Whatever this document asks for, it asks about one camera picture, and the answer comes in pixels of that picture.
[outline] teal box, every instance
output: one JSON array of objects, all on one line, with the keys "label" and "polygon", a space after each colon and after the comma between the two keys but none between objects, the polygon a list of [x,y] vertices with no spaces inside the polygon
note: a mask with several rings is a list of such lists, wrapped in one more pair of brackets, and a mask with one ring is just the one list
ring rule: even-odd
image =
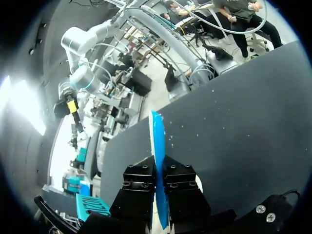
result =
[{"label": "teal box", "polygon": [[80,148],[79,154],[77,155],[77,161],[85,162],[86,161],[86,155],[87,155],[87,149],[86,148]]},{"label": "teal box", "polygon": [[88,211],[94,211],[102,215],[111,216],[109,207],[99,197],[83,196],[76,194],[77,216],[86,221],[89,214]]}]

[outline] bright light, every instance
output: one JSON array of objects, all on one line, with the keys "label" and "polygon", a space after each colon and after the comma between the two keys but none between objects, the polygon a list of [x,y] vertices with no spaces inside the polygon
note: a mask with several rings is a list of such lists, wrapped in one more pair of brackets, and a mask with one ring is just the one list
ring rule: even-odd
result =
[{"label": "bright light", "polygon": [[27,87],[26,81],[22,80],[13,87],[11,99],[14,108],[43,136],[46,127],[40,118],[38,98],[35,92]]},{"label": "bright light", "polygon": [[11,91],[11,81],[10,81],[10,76],[7,76],[2,85],[0,86],[0,106],[4,106],[9,97],[10,97],[10,92]]}]

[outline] screw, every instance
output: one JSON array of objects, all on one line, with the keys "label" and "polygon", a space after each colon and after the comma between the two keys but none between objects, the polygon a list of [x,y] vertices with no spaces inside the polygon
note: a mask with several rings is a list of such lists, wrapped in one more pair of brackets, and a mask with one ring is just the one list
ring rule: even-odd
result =
[{"label": "screw", "polygon": [[120,207],[119,207],[118,205],[115,205],[115,206],[113,206],[112,208],[113,208],[114,211],[120,210]]},{"label": "screw", "polygon": [[189,183],[189,185],[190,185],[190,186],[196,186],[196,182],[195,182],[195,181],[191,181],[191,182]]},{"label": "screw", "polygon": [[273,223],[275,218],[276,218],[276,216],[275,216],[274,213],[269,213],[268,216],[267,216],[267,222],[268,223]]},{"label": "screw", "polygon": [[176,183],[170,184],[170,188],[176,188],[176,187],[177,187],[177,184],[176,184]]},{"label": "screw", "polygon": [[266,208],[264,205],[258,205],[255,209],[255,211],[258,213],[258,214],[263,214],[265,212]]},{"label": "screw", "polygon": [[128,187],[128,186],[130,186],[130,182],[129,181],[124,181],[122,183],[122,185],[125,186],[125,187]]},{"label": "screw", "polygon": [[143,188],[147,188],[148,186],[150,186],[148,183],[143,183],[142,185],[141,185]]},{"label": "screw", "polygon": [[29,53],[30,55],[33,55],[34,52],[35,52],[35,50],[34,50],[33,48],[31,48],[31,49],[28,51],[28,53]]}]

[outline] black panel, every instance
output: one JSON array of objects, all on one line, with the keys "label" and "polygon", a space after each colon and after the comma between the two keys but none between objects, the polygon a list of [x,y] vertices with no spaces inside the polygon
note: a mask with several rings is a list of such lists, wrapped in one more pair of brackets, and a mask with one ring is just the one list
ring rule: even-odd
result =
[{"label": "black panel", "polygon": [[42,198],[53,210],[77,217],[75,195],[64,193],[51,186],[44,185],[42,188]]},{"label": "black panel", "polygon": [[[303,191],[312,166],[311,89],[298,42],[253,59],[159,110],[166,155],[193,166],[215,214],[242,216],[271,194]],[[101,177],[108,205],[123,168],[151,150],[148,126],[144,119],[108,142]]]},{"label": "black panel", "polygon": [[83,169],[86,172],[88,178],[90,179],[93,179],[98,173],[97,147],[98,147],[98,136],[101,131],[103,131],[103,126],[100,126],[97,129],[97,131],[92,135],[87,148],[87,155]]}]

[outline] person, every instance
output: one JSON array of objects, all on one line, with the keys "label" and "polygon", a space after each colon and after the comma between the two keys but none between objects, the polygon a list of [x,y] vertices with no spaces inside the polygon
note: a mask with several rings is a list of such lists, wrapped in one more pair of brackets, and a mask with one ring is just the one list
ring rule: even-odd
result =
[{"label": "person", "polygon": [[164,19],[170,21],[170,16],[169,16],[169,14],[167,14],[167,13],[161,13],[160,16],[163,17]]},{"label": "person", "polygon": [[[258,27],[262,22],[262,18],[255,14],[262,9],[262,5],[257,0],[213,0],[213,3],[216,8],[220,9],[221,14],[231,22],[232,31],[244,32],[249,27]],[[266,21],[261,30],[270,36],[274,48],[282,45],[281,38],[274,25]],[[248,60],[245,35],[233,34],[233,38],[240,48],[243,58]]]},{"label": "person", "polygon": [[[180,8],[176,3],[171,0],[165,1],[165,5],[167,9],[170,9],[177,16],[181,16],[183,18],[189,15],[189,12],[187,10]],[[194,8],[194,6],[191,6],[189,8],[189,11],[194,10]]]},{"label": "person", "polygon": [[[189,8],[189,11],[184,10],[184,9],[180,8],[176,3],[174,3],[174,2],[171,1],[171,0],[165,1],[165,6],[166,6],[166,8],[167,8],[169,11],[173,12],[176,16],[179,16],[181,20],[187,18],[187,17],[189,16],[189,14],[190,14],[189,11],[193,11],[193,10],[195,9],[195,6],[191,6],[191,7]],[[199,13],[199,12],[193,12],[193,13],[194,13],[195,15],[197,15],[197,16],[203,18],[204,20],[207,20],[207,21],[208,21],[208,19],[207,19],[202,13]],[[203,23],[203,22],[201,22],[201,21],[195,22],[193,25],[194,25],[195,28],[202,27],[203,30],[204,30],[206,33],[210,32],[210,29],[209,29],[208,25],[205,24],[205,23]]]}]

